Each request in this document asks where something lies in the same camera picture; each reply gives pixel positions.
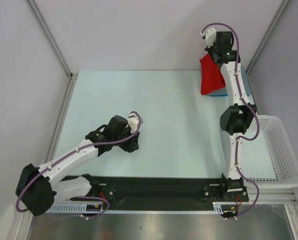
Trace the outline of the left aluminium frame post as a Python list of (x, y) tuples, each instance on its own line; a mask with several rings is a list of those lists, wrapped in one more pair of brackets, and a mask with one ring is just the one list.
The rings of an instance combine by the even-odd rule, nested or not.
[(28, 5), (33, 17), (35, 18), (42, 34), (46, 38), (51, 50), (53, 51), (57, 61), (59, 62), (62, 70), (64, 71), (65, 75), (71, 79), (73, 76), (73, 73), (71, 72), (63, 53), (59, 47), (59, 45), (56, 42), (56, 39), (54, 38), (41, 10), (39, 9), (36, 1), (34, 0), (26, 0), (26, 4)]

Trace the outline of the right aluminium frame post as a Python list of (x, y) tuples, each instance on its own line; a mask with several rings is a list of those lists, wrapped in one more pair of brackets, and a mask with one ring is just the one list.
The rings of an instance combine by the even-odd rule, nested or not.
[(266, 46), (267, 42), (269, 41), (273, 31), (277, 27), (280, 19), (282, 18), (283, 14), (285, 13), (286, 9), (288, 8), (291, 0), (283, 0), (281, 1), (281, 4), (279, 5), (276, 13), (274, 14), (269, 26), (267, 27), (259, 46), (257, 47), (255, 53), (253, 54), (250, 63), (248, 64), (246, 68), (246, 73), (249, 75), (255, 66), (255, 64), (258, 61), (258, 58), (260, 57), (264, 47)]

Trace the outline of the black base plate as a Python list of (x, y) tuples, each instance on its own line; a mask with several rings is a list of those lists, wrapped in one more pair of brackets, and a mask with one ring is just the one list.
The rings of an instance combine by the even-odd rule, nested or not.
[[(99, 186), (90, 196), (105, 197), (112, 211), (208, 211), (215, 202), (233, 206), (249, 201), (245, 191), (222, 197), (219, 178), (96, 176), (95, 179)], [(106, 190), (100, 189), (100, 184), (106, 184)], [(211, 184), (218, 185), (214, 194)]]

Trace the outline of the front aluminium rail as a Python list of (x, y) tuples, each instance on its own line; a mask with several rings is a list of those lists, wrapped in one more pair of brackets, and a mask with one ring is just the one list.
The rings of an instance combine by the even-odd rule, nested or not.
[[(105, 189), (106, 184), (100, 184), (100, 189)], [(211, 192), (214, 194), (216, 192), (216, 188), (218, 184), (211, 184)], [(109, 190), (113, 192), (110, 195), (114, 195), (117, 193), (117, 190)], [(249, 204), (253, 202), (256, 198), (257, 191), (255, 187), (247, 187), (245, 192), (248, 194), (248, 198), (250, 200)], [(288, 189), (260, 189), (259, 197), (257, 200), (258, 204), (297, 204), (296, 196), (294, 191), (291, 188)]]

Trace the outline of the red t shirt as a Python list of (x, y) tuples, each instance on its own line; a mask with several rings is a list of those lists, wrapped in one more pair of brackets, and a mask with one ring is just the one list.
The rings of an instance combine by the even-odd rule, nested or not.
[(217, 64), (215, 64), (207, 53), (200, 59), (201, 65), (201, 94), (207, 94), (226, 87), (224, 78)]

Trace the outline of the aluminium frame post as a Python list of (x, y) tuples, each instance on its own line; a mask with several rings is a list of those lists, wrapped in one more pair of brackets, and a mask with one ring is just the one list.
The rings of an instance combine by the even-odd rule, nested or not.
[(59, 47), (59, 45), (56, 42), (56, 39), (54, 38), (41, 10), (39, 9), (36, 1), (34, 0), (26, 0), (26, 4), (28, 5), (33, 17), (35, 18), (42, 34), (46, 38), (51, 50), (53, 51), (57, 61), (59, 62), (62, 70), (64, 71), (65, 75), (71, 79), (73, 76), (73, 73), (71, 72), (63, 53)]
[(249, 75), (255, 66), (255, 64), (258, 61), (258, 58), (260, 57), (264, 47), (266, 46), (267, 42), (269, 41), (273, 31), (277, 27), (280, 19), (282, 18), (283, 14), (285, 13), (286, 9), (288, 8), (291, 0), (283, 0), (281, 1), (281, 4), (279, 5), (276, 13), (274, 14), (269, 26), (267, 27), (259, 46), (257, 47), (255, 53), (253, 54), (250, 63), (248, 64), (246, 68), (246, 73)]

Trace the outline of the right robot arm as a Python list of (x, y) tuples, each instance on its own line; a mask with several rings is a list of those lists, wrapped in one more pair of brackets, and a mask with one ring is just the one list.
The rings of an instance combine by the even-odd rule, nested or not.
[(229, 100), (228, 108), (220, 116), (225, 168), (219, 194), (226, 201), (245, 190), (247, 178), (242, 174), (242, 143), (243, 140), (255, 140), (260, 131), (257, 107), (250, 103), (243, 83), (239, 52), (232, 47), (231, 43), (210, 43), (206, 47), (224, 78)]

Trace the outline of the folded grey-blue t shirt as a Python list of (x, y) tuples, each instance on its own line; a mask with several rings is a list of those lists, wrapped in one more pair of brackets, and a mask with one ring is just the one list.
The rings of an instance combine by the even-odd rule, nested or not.
[[(249, 85), (248, 75), (247, 75), (246, 70), (243, 66), (241, 67), (241, 73), (242, 73), (242, 80), (243, 80), (243, 84), (244, 84), (246, 94), (251, 94), (252, 91), (251, 91), (251, 88), (250, 88), (250, 85)], [(223, 87), (221, 89), (215, 90), (215, 91), (213, 91), (211, 93), (208, 93), (208, 94), (228, 94), (228, 92), (227, 92), (227, 88)]]

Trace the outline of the folded bright blue t shirt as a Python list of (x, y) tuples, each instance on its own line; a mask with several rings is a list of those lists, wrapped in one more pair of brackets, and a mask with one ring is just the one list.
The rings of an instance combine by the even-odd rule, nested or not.
[(231, 97), (231, 95), (228, 95), (228, 94), (207, 94), (206, 96), (209, 96), (209, 97)]

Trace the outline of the white plastic basket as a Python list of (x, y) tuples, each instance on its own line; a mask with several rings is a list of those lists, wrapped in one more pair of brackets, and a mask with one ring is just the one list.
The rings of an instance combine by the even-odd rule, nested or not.
[(239, 144), (241, 172), (260, 189), (298, 187), (298, 160), (283, 122), (276, 116), (259, 115), (259, 135)]

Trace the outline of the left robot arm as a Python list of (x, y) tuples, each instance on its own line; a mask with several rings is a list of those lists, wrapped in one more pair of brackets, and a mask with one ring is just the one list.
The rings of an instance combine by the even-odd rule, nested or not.
[(131, 153), (139, 148), (140, 123), (130, 121), (103, 124), (89, 132), (72, 150), (39, 166), (28, 164), (21, 172), (15, 194), (17, 212), (30, 212), (40, 216), (55, 202), (72, 198), (101, 201), (110, 204), (101, 193), (99, 181), (88, 173), (65, 180), (68, 173), (82, 164), (94, 160), (113, 147)]

